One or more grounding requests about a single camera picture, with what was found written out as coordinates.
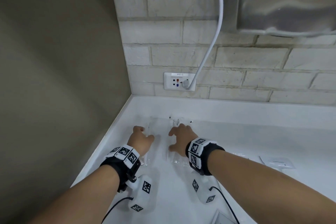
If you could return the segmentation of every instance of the wristband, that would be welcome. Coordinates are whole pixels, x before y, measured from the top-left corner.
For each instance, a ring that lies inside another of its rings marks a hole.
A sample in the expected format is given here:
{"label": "wristband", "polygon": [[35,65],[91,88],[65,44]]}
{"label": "wristband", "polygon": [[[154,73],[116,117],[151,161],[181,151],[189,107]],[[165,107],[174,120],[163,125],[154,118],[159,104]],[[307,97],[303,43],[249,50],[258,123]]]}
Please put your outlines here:
{"label": "wristband", "polygon": [[115,169],[120,180],[118,192],[125,191],[128,180],[131,182],[137,180],[135,174],[141,165],[139,156],[140,154],[127,144],[114,148],[105,156],[100,166],[109,165]]}
{"label": "wristband", "polygon": [[212,151],[223,150],[216,141],[196,138],[187,144],[185,154],[189,159],[189,165],[200,175],[212,175],[208,169],[208,158]]}

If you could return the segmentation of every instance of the white cable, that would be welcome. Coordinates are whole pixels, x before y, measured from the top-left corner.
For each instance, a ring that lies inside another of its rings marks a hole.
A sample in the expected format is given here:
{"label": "white cable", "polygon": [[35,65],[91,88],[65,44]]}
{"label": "white cable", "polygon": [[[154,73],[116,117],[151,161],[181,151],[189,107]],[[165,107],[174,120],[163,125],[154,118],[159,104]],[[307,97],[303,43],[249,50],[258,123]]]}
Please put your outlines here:
{"label": "white cable", "polygon": [[199,68],[197,69],[195,77],[193,78],[193,80],[192,80],[191,84],[189,85],[189,87],[187,85],[185,85],[186,81],[183,82],[182,86],[186,90],[190,90],[196,84],[197,77],[198,77],[199,73],[201,72],[201,70],[202,70],[202,68],[203,68],[203,66],[204,66],[204,64],[205,64],[205,62],[206,62],[206,60],[207,60],[207,58],[208,58],[208,56],[209,56],[209,54],[210,54],[210,52],[211,52],[214,44],[216,42],[216,40],[217,40],[219,32],[221,30],[222,22],[223,22],[223,13],[224,13],[224,0],[219,0],[219,18],[218,18],[218,24],[217,24],[216,34],[215,34],[215,36],[214,36],[214,38],[213,38],[213,40],[212,40],[212,42],[211,42],[211,44],[209,46],[209,49],[208,49],[207,53],[205,54],[205,56],[204,56],[201,64],[199,65]]}

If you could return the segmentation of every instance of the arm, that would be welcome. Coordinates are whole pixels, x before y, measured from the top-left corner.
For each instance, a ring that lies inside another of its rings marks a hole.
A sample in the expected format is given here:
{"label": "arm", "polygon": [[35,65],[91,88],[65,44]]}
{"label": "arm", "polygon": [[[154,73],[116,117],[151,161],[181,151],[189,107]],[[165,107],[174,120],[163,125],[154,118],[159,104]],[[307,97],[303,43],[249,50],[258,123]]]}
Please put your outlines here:
{"label": "arm", "polygon": [[[154,136],[145,137],[144,128],[135,126],[128,140],[140,155],[149,150]],[[119,187],[119,176],[110,166],[99,167],[67,190],[29,224],[100,224]]]}
{"label": "arm", "polygon": [[[183,124],[172,128],[169,135],[176,135],[176,144],[169,149],[182,156],[186,156],[187,144],[198,137]],[[214,150],[208,158],[208,169],[259,224],[335,223],[335,202],[270,167]]]}

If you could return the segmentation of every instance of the electrical outlet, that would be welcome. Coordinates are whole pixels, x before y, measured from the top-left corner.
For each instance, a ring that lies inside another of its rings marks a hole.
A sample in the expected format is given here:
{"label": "electrical outlet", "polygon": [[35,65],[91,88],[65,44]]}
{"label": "electrical outlet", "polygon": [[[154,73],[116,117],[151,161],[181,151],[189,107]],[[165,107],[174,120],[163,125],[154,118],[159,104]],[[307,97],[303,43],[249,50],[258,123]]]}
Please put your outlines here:
{"label": "electrical outlet", "polygon": [[182,82],[188,80],[188,85],[191,84],[194,73],[163,73],[164,89],[165,90],[179,90],[179,91],[195,91],[196,84],[190,89],[186,90],[182,87]]}

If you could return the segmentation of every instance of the finger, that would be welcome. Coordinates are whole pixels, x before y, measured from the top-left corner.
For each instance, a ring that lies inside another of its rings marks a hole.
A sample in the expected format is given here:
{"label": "finger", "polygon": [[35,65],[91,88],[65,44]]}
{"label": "finger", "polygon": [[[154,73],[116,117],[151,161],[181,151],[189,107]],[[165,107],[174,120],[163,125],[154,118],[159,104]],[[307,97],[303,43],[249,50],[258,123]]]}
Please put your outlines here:
{"label": "finger", "polygon": [[145,130],[145,128],[144,127],[140,127],[140,126],[134,126],[133,127],[133,133],[134,132],[143,132]]}
{"label": "finger", "polygon": [[171,130],[168,133],[168,136],[175,135],[177,132],[177,127],[172,127]]}
{"label": "finger", "polygon": [[169,151],[176,151],[177,152],[177,145],[176,144],[172,144],[169,146],[168,148]]}
{"label": "finger", "polygon": [[150,143],[154,142],[154,139],[155,139],[155,137],[153,135],[149,135],[146,138],[150,141]]}

